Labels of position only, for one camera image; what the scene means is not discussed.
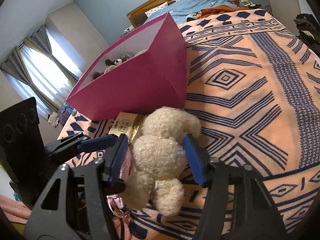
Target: teddy bear leg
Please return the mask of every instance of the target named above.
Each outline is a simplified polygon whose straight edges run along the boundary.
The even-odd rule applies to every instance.
[[[157,210],[165,216],[179,213],[184,197],[184,188],[178,179],[156,180],[154,203]]]
[[[126,187],[121,194],[125,206],[129,209],[142,210],[146,207],[154,179],[147,176],[145,173],[136,171],[126,181]]]

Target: blue bedsheet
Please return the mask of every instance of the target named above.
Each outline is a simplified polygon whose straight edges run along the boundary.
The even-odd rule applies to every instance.
[[[168,7],[156,11],[146,20],[146,22],[169,12],[175,23],[178,25],[185,23],[187,21],[187,16],[190,13],[197,13],[200,12],[201,9],[212,8],[219,5],[228,5],[232,8],[237,8],[236,5],[229,3],[227,0],[180,0]]]

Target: pink cloth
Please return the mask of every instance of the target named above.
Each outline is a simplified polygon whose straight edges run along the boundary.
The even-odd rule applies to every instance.
[[[14,223],[26,224],[31,210],[22,202],[0,195],[0,207],[7,218]]]

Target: pink gift bag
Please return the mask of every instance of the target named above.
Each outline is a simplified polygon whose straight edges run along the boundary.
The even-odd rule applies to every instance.
[[[105,60],[145,50],[103,73]],[[182,108],[186,98],[187,52],[169,13],[143,24],[107,48],[75,85],[67,102],[91,120],[116,118],[120,112],[148,114],[162,106]]]

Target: beige wall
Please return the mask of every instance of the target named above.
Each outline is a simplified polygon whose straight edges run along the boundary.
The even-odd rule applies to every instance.
[[[74,2],[49,14],[46,26],[82,72],[109,47],[104,37]]]
[[[6,77],[0,71],[0,111],[3,111],[4,109],[7,109],[21,101],[22,98],[12,88]],[[39,119],[39,128],[44,144],[56,140],[62,130],[62,127],[59,126],[59,128],[55,129],[42,117],[39,117]]]
[[[298,29],[294,19],[300,14],[298,0],[270,0],[273,16],[294,35]]]

